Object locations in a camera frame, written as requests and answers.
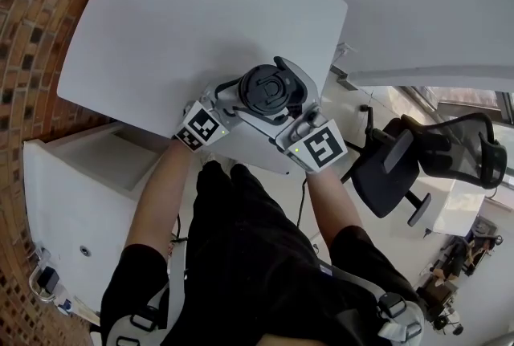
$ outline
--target harness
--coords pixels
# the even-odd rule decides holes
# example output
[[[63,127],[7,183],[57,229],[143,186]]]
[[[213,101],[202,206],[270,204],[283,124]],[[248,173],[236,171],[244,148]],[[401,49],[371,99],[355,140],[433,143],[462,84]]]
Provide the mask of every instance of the harness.
[[[107,346],[158,346],[163,342],[177,322],[184,306],[185,260],[186,242],[183,241],[175,244],[173,248],[169,282],[147,303],[145,309],[135,315],[122,317],[112,326],[107,338]],[[378,285],[321,260],[320,270],[336,279],[362,287],[374,296],[377,301],[377,313],[386,321],[378,332],[378,336],[389,340],[393,346],[421,344],[425,318],[416,303],[404,300],[396,293],[385,292]],[[168,288],[168,319],[166,328],[159,329],[157,327],[159,304]],[[343,313],[336,315],[336,320],[342,318]]]

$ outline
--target black shirt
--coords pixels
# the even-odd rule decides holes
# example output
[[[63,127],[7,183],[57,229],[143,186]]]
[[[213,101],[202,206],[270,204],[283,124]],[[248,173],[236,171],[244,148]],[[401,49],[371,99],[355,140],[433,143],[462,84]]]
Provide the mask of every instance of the black shirt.
[[[252,235],[243,240],[251,242]],[[208,266],[210,272],[199,267],[197,275],[196,268],[188,269],[184,308],[164,344],[194,344],[195,338],[203,340],[206,335],[212,340],[224,339],[224,344],[256,344],[265,333],[327,344],[334,344],[336,336],[337,343],[345,344],[340,328],[334,327],[337,324],[333,317],[338,312],[357,308],[363,316],[370,315],[369,322],[374,321],[374,299],[367,292],[320,272],[312,267],[310,258],[301,258],[301,252],[299,257],[282,247],[268,258],[269,254],[264,253],[271,246],[262,243],[265,247],[261,255],[253,251],[246,254],[243,248],[247,244],[239,241],[231,256],[224,256],[221,247],[211,254],[214,258],[208,262],[210,267],[216,263],[218,267]],[[418,300],[409,283],[363,229],[350,226],[342,230],[330,255],[334,266],[368,279],[385,291]],[[167,279],[166,262],[156,250],[143,245],[127,247],[102,302],[103,338],[107,339],[119,318],[144,307]],[[167,310],[165,304],[161,310]]]
[[[320,270],[307,237],[249,171],[236,165],[232,180],[219,173],[213,177],[217,172],[219,165],[207,164],[198,176],[186,252],[186,298],[163,344],[256,344],[266,333],[326,344],[389,344],[376,336],[383,322],[374,297]],[[216,193],[221,195],[212,198]],[[217,201],[223,201],[222,208],[215,206]],[[418,301],[362,228],[344,228],[329,251],[334,266]],[[118,319],[145,307],[167,280],[166,261],[156,250],[126,247],[102,300],[104,342]],[[162,328],[167,302],[164,294]],[[352,327],[336,321],[342,311]],[[361,341],[362,336],[368,340]]]

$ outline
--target desk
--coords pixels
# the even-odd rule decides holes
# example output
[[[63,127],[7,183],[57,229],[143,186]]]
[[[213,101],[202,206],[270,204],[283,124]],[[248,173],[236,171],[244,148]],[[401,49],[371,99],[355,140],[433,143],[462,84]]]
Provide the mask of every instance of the desk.
[[[58,94],[170,137],[209,81],[276,55],[302,67],[320,92],[346,10],[342,0],[90,0]],[[294,165],[246,124],[211,149],[279,173]]]

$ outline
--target white floor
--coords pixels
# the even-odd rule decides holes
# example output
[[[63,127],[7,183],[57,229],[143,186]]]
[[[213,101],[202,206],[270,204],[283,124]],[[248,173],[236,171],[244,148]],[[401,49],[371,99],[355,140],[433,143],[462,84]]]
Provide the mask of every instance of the white floor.
[[[346,140],[363,145],[365,113],[358,111],[360,104],[373,106],[377,128],[383,128],[391,119],[401,114],[410,115],[423,124],[431,123],[428,116],[395,88],[363,88],[359,91],[348,92],[336,83],[334,75],[329,76],[323,92],[324,113],[336,119]],[[352,155],[349,154],[335,164],[341,175],[351,165],[351,161]],[[193,217],[196,178],[200,169],[199,160],[195,160],[190,169],[182,200],[180,212],[182,220],[181,235],[187,234]],[[283,176],[256,167],[251,167],[251,171],[263,183],[266,191],[282,206],[288,218],[296,223],[304,174],[298,170],[289,176]],[[405,200],[392,214],[386,218],[378,219],[357,196],[351,182],[348,182],[346,187],[356,203],[365,229],[375,245],[385,253],[412,284],[416,284],[419,279],[419,272],[439,252],[439,247],[443,244],[446,236],[432,234],[423,239],[423,226],[409,227],[406,222],[412,214],[412,206]],[[304,203],[300,229],[312,242],[320,246],[320,257],[326,258],[326,247],[323,247],[324,244],[319,238],[308,193]]]

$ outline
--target black pants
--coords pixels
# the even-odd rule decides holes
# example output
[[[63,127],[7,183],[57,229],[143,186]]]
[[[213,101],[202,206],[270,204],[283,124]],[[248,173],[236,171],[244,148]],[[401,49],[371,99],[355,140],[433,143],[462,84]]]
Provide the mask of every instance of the black pants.
[[[217,161],[207,162],[198,174],[198,196],[189,232],[188,252],[195,252],[236,219],[279,215],[280,205],[267,194],[244,165],[234,165],[230,177]]]

